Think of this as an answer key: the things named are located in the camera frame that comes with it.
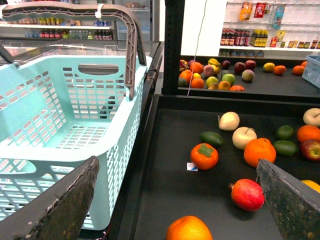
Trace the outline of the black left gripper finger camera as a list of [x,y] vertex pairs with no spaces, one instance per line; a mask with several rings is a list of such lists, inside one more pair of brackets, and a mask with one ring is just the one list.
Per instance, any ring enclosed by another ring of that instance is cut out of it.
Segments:
[[2,240],[76,240],[93,201],[100,170],[91,156],[0,222]]

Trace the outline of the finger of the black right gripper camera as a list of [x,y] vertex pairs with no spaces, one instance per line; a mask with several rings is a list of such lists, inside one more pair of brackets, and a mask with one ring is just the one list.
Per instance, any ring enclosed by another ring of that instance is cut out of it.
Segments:
[[256,172],[273,220],[284,240],[320,238],[320,193],[268,160]]

